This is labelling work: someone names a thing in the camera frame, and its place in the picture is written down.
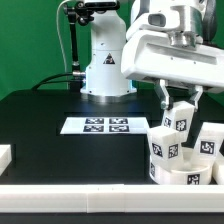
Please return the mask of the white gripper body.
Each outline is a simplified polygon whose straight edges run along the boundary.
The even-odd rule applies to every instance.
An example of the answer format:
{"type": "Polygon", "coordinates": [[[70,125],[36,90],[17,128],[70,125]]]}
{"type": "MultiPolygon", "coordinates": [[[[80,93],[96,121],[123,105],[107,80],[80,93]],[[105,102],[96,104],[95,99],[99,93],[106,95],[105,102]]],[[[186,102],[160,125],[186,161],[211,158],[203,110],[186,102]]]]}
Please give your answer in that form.
{"type": "Polygon", "coordinates": [[[224,50],[197,44],[195,50],[173,47],[169,36],[142,14],[128,29],[121,72],[142,82],[168,80],[171,86],[198,85],[207,91],[224,91],[224,50]]]}

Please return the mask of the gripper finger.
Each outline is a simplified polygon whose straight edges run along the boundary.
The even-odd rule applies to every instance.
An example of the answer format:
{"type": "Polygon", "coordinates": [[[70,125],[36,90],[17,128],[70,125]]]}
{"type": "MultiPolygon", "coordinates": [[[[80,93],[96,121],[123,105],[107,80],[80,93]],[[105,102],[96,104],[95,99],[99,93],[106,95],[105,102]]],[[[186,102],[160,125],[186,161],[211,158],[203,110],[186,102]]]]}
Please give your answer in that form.
{"type": "Polygon", "coordinates": [[[194,110],[197,111],[199,106],[198,102],[203,94],[203,87],[200,85],[194,85],[189,88],[190,99],[189,102],[194,106],[194,110]]]}
{"type": "Polygon", "coordinates": [[[168,90],[168,81],[159,79],[155,84],[155,92],[160,99],[160,107],[163,110],[170,110],[173,107],[173,100],[170,97],[168,90]]]}

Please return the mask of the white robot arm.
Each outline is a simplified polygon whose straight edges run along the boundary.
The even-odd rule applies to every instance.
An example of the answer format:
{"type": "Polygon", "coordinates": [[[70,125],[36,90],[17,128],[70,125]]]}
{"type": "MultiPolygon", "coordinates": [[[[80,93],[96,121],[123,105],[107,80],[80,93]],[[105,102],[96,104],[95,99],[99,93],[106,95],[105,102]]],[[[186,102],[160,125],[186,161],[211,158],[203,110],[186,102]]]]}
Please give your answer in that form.
{"type": "Polygon", "coordinates": [[[92,59],[87,93],[120,97],[132,80],[159,86],[161,106],[173,107],[167,89],[224,90],[224,50],[211,45],[216,32],[216,0],[134,0],[131,25],[117,14],[119,0],[83,0],[79,21],[90,23],[92,59]]]}

